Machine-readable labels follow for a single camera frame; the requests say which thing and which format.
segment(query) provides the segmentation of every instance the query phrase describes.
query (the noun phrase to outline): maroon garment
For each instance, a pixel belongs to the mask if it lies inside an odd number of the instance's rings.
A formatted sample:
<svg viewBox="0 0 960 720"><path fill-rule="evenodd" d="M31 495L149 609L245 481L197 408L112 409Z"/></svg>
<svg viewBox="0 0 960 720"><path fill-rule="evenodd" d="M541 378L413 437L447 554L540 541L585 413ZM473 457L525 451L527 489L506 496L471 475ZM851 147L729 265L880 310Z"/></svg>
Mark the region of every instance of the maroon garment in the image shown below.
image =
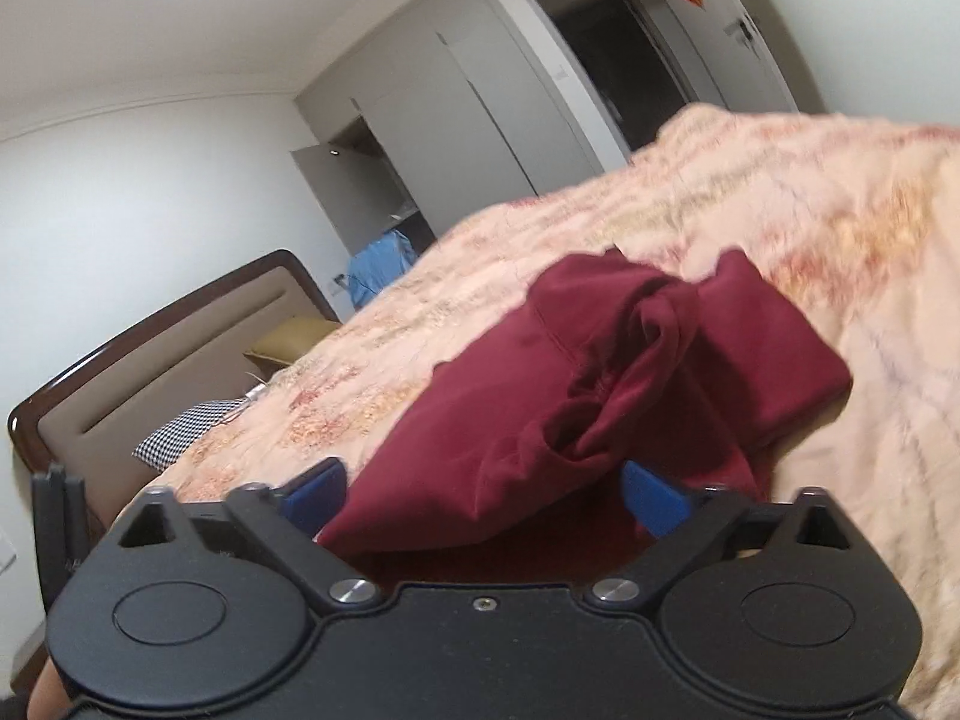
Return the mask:
<svg viewBox="0 0 960 720"><path fill-rule="evenodd" d="M742 251L696 285L569 255L438 365L318 541L381 581L589 579L643 543L622 461L760 496L763 448L850 386Z"/></svg>

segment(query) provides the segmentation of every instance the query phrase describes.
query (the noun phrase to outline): floral bedspread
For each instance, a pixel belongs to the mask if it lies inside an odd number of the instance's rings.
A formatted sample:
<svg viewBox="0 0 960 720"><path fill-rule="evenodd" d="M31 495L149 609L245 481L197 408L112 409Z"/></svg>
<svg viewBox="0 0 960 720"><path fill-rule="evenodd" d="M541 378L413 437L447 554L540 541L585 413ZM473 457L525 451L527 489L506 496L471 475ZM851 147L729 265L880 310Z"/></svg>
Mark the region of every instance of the floral bedspread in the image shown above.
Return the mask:
<svg viewBox="0 0 960 720"><path fill-rule="evenodd" d="M904 701L960 717L957 129L685 108L630 166L464 220L160 483L216 499L331 454L355 476L437 362L553 261L610 245L691 279L740 245L847 360L846 409L784 447L776 497L822 485L840 500L923 616Z"/></svg>

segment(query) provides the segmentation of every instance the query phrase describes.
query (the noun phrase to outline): upholstered headboard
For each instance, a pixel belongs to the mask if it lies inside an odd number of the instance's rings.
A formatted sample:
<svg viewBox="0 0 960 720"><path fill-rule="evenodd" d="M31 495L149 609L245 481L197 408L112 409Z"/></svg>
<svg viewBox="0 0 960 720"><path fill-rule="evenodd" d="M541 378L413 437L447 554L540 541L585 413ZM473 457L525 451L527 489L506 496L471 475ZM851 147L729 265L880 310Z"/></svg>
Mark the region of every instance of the upholstered headboard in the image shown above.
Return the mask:
<svg viewBox="0 0 960 720"><path fill-rule="evenodd" d="M86 482L109 526L155 471L141 440L205 400L242 397L257 368L244 352L294 316L337 319L301 262L275 251L133 325L42 386L10 414L13 446L33 471L60 463Z"/></svg>

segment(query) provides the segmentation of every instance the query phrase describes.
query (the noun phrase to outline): black and white checkered fabric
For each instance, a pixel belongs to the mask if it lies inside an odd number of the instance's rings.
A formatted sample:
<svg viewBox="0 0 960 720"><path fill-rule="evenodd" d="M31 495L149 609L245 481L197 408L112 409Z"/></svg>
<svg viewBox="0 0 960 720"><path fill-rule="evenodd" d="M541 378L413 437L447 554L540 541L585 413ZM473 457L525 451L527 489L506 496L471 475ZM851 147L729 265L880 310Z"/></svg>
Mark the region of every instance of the black and white checkered fabric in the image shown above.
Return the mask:
<svg viewBox="0 0 960 720"><path fill-rule="evenodd" d="M208 400L187 409L163 427L150 433L135 450L133 456L151 469L169 469L189 449L195 440L214 425L219 425L230 412L247 403L246 398L235 400Z"/></svg>

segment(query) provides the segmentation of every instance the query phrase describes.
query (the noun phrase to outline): metal bolt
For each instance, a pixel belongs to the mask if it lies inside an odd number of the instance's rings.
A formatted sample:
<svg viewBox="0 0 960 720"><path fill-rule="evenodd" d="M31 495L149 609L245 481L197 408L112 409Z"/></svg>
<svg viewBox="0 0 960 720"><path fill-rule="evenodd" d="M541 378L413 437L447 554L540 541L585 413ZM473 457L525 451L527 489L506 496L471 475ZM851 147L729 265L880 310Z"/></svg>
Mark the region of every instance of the metal bolt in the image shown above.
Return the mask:
<svg viewBox="0 0 960 720"><path fill-rule="evenodd" d="M366 604L377 593L376 585L366 579L342 579L330 586L330 597L341 604Z"/></svg>
<svg viewBox="0 0 960 720"><path fill-rule="evenodd" d="M601 579L593 586L593 594L602 601L611 604L632 601L640 595L640 588L635 581L611 577Z"/></svg>
<svg viewBox="0 0 960 720"><path fill-rule="evenodd" d="M477 611L493 611L498 607L496 598L474 598L473 608Z"/></svg>

